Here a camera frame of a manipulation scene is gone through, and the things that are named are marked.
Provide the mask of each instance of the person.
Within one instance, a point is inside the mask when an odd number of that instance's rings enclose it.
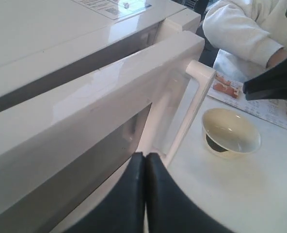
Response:
[[[247,81],[287,58],[287,0],[219,0],[203,30],[220,48],[214,68]]]

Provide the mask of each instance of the sticker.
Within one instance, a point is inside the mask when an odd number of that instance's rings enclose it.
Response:
[[[110,19],[137,14],[152,5],[145,0],[72,0]]]

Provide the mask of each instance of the bowl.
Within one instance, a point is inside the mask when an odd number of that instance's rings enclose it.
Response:
[[[215,155],[231,159],[256,152],[261,146],[257,128],[238,113],[213,108],[202,117],[202,136]]]

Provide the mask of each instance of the white sleeve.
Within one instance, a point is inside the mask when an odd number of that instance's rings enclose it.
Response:
[[[219,0],[205,17],[204,34],[213,46],[266,67],[283,47],[257,24],[269,15],[271,5],[271,0]]]

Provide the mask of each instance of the hand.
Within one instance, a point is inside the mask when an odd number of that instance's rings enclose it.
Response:
[[[287,50],[279,49],[268,61],[267,68],[272,68],[287,58]]]

